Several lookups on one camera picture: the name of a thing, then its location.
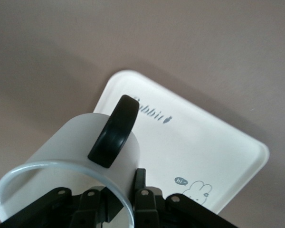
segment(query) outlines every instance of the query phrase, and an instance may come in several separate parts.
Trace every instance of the white tray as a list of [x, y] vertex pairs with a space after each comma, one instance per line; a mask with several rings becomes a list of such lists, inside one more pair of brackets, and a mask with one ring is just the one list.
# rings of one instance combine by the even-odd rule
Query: white tray
[[94, 112], [110, 115], [124, 94], [140, 103], [139, 167], [164, 198], [183, 193], [219, 213], [269, 158], [263, 143], [135, 71], [114, 74]]

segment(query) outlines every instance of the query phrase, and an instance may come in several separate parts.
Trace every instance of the table surface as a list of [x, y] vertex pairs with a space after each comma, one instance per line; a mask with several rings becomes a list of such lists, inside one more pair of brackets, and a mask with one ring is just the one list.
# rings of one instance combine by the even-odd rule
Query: table surface
[[0, 178], [133, 69], [265, 143], [220, 212], [285, 228], [285, 0], [0, 1]]

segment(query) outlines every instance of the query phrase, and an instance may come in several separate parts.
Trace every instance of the mug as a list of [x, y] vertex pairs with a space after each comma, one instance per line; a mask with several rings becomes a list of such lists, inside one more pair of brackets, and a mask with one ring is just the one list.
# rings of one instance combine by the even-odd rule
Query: mug
[[25, 164], [2, 177], [0, 220], [57, 187], [79, 195], [93, 186], [106, 186], [123, 205], [121, 217], [118, 214], [107, 227], [133, 228], [130, 199], [139, 145], [131, 129], [138, 106], [124, 95], [111, 116], [82, 114], [64, 124]]

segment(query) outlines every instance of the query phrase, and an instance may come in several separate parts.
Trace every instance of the rabbit illustration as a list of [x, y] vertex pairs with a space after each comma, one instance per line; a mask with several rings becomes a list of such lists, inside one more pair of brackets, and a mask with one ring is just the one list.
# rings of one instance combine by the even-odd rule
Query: rabbit illustration
[[183, 194], [198, 204], [203, 205], [206, 202], [211, 190], [212, 186], [210, 184], [205, 184], [204, 182], [198, 180], [191, 184], [190, 188], [185, 190]]

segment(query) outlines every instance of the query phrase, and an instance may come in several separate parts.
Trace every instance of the white mug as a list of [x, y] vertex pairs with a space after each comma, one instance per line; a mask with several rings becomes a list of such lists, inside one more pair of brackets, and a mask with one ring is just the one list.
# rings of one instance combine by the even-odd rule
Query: white mug
[[130, 198], [139, 160], [139, 145], [131, 132], [110, 168], [88, 159], [109, 116], [82, 114], [63, 125], [25, 164], [0, 180], [0, 220], [3, 222], [50, 190], [70, 188], [72, 195], [93, 186], [106, 186], [122, 203], [120, 214], [107, 227], [134, 227]]

